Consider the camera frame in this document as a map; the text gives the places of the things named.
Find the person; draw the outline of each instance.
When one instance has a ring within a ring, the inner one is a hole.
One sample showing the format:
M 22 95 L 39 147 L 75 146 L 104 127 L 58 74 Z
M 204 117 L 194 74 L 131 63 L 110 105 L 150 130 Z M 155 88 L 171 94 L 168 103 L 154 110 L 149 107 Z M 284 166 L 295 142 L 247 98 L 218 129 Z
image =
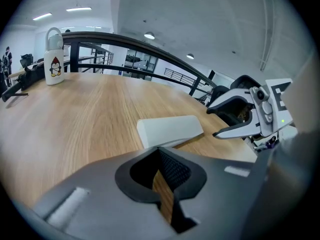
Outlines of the person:
M 269 141 L 266 143 L 261 143 L 259 146 L 254 148 L 256 151 L 262 151 L 267 149 L 273 149 L 276 145 L 276 136 L 273 136 Z
M 5 54 L 2 57 L 2 62 L 5 65 L 6 65 L 6 63 L 8 63 L 6 66 L 9 69 L 9 75 L 11 75 L 12 54 L 10 52 L 10 47 L 9 46 L 5 49 Z
M 67 29 L 65 31 L 65 33 L 68 33 L 68 32 L 71 32 L 70 29 Z M 70 47 L 70 45 L 68 45 L 68 44 L 64 44 L 63 45 L 63 55 L 64 55 L 64 57 L 69 57 L 70 56 L 69 55 L 69 47 Z M 64 66 L 64 72 L 66 73 L 67 71 L 68 71 L 68 66 L 66 65 L 66 66 Z

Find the water bottle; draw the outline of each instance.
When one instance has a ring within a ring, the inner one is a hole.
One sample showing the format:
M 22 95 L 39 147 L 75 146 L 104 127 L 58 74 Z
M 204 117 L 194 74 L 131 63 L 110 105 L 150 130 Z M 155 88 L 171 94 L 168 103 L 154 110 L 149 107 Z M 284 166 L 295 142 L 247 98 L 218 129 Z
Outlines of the water bottle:
M 58 34 L 50 36 L 51 31 Z M 64 70 L 64 40 L 60 30 L 52 27 L 45 35 L 44 75 L 48 86 L 56 85 L 65 80 Z

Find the recessed light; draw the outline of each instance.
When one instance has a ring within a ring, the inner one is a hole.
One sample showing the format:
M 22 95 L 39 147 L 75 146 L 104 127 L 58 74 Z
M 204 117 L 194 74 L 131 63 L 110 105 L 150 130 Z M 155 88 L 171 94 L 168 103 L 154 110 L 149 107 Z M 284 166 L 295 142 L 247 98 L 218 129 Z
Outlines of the recessed light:
M 149 39 L 155 39 L 155 35 L 154 35 L 154 33 L 152 33 L 152 32 L 147 32 L 147 33 L 145 33 L 144 34 L 144 36 L 146 37 L 146 38 L 149 38 Z
M 189 59 L 191 59 L 191 60 L 193 60 L 193 59 L 195 58 L 195 56 L 194 56 L 192 53 L 189 53 L 189 54 L 187 55 L 187 57 L 188 57 Z
M 44 17 L 47 17 L 47 16 L 50 16 L 50 15 L 52 15 L 52 13 L 46 13 L 46 14 L 44 14 L 44 15 L 41 15 L 41 16 L 38 16 L 38 17 L 33 18 L 33 20 L 34 20 L 34 21 L 37 21 L 37 20 L 40 20 L 40 19 L 42 19 L 42 18 L 44 18 Z
M 66 9 L 67 12 L 83 11 L 83 10 L 91 10 L 91 7 L 78 7 L 78 8 Z

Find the wood grain surface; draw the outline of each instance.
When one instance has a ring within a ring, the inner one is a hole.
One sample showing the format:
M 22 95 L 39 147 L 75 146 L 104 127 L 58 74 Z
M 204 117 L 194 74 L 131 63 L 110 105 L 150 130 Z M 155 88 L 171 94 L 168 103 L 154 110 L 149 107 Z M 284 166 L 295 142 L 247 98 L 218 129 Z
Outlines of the wood grain surface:
M 143 149 L 139 119 L 195 115 L 204 134 L 179 150 L 254 162 L 242 139 L 219 140 L 227 125 L 187 93 L 170 86 L 117 75 L 66 73 L 44 80 L 29 96 L 0 101 L 0 180 L 11 198 L 32 206 L 54 185 L 88 163 Z

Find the ceiling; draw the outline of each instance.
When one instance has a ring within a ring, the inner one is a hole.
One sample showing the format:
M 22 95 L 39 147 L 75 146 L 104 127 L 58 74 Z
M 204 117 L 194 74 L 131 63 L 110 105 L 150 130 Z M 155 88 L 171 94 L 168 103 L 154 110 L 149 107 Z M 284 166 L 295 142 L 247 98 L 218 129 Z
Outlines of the ceiling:
M 88 11 L 67 12 L 66 9 L 75 7 L 91 7 Z M 52 13 L 41 20 L 33 20 L 37 16 Z M 57 21 L 67 21 L 78 18 L 101 18 L 106 25 L 112 25 L 110 0 L 23 0 L 12 16 L 10 25 L 41 27 Z
M 118 33 L 146 41 L 147 31 L 190 64 L 260 82 L 294 78 L 314 48 L 287 0 L 120 0 Z

